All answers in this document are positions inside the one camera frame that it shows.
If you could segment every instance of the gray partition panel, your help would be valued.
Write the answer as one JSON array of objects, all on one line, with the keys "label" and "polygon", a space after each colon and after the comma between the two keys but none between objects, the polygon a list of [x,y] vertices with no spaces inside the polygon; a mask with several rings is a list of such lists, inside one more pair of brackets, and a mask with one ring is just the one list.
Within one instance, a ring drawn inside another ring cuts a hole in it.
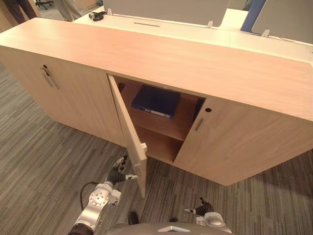
[{"label": "gray partition panel", "polygon": [[220,26],[230,0],[105,0],[113,14]]},{"label": "gray partition panel", "polygon": [[313,0],[267,0],[252,32],[313,44]]}]

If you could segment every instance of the person's leg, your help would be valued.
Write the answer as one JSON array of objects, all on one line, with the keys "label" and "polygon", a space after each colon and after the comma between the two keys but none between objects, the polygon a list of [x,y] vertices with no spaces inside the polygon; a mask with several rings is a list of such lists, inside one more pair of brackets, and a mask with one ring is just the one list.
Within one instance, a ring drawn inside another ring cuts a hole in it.
[{"label": "person's leg", "polygon": [[24,16],[20,10],[20,5],[17,0],[3,0],[3,2],[6,5],[6,8],[8,8],[9,12],[19,24],[25,22]]},{"label": "person's leg", "polygon": [[56,6],[56,8],[59,10],[59,12],[61,13],[61,15],[63,16],[65,21],[73,21],[72,15],[70,14],[65,1],[63,0],[54,0],[54,4]]},{"label": "person's leg", "polygon": [[64,0],[64,3],[65,3],[69,13],[71,14],[71,16],[74,20],[82,17],[82,15],[79,13],[79,11],[76,7],[74,0]]},{"label": "person's leg", "polygon": [[37,17],[28,0],[18,0],[18,2],[29,19]]}]

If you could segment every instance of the open cabinet door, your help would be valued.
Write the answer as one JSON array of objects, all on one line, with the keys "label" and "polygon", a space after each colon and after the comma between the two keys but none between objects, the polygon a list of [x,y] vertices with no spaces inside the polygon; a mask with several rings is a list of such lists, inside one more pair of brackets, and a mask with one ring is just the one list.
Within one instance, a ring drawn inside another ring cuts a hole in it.
[{"label": "open cabinet door", "polygon": [[115,79],[112,75],[108,74],[109,82],[111,85],[113,98],[115,101],[117,114],[122,127],[125,146],[128,151],[129,158],[131,159],[133,169],[138,177],[138,185],[142,197],[146,194],[146,171],[147,171],[147,156],[141,148],[141,142],[128,114],[123,98],[118,90]]}]

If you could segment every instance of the black cable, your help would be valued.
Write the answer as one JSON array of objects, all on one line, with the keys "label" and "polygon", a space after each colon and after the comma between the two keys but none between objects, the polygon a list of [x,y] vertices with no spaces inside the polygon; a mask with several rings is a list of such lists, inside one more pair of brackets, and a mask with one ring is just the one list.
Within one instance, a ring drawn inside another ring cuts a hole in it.
[{"label": "black cable", "polygon": [[82,209],[82,211],[84,210],[84,205],[83,205],[83,191],[85,189],[85,187],[87,185],[98,185],[99,183],[98,182],[94,182],[94,181],[91,181],[91,182],[88,182],[86,184],[84,184],[84,186],[82,187],[82,189],[80,190],[80,195],[79,195],[79,198],[80,198],[80,207]]}]

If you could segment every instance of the gray carpet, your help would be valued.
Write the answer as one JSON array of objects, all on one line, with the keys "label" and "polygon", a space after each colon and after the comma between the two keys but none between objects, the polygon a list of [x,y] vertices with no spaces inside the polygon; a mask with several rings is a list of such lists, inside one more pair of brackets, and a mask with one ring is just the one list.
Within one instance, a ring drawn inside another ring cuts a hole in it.
[{"label": "gray carpet", "polygon": [[[102,182],[125,152],[52,121],[0,64],[0,235],[66,235],[80,214],[81,186]],[[199,206],[201,196],[238,235],[313,234],[312,150],[229,187],[149,159],[145,198],[136,182],[117,188],[120,205],[104,209],[98,235],[125,222],[129,211],[141,222],[192,223],[183,209]]]}]

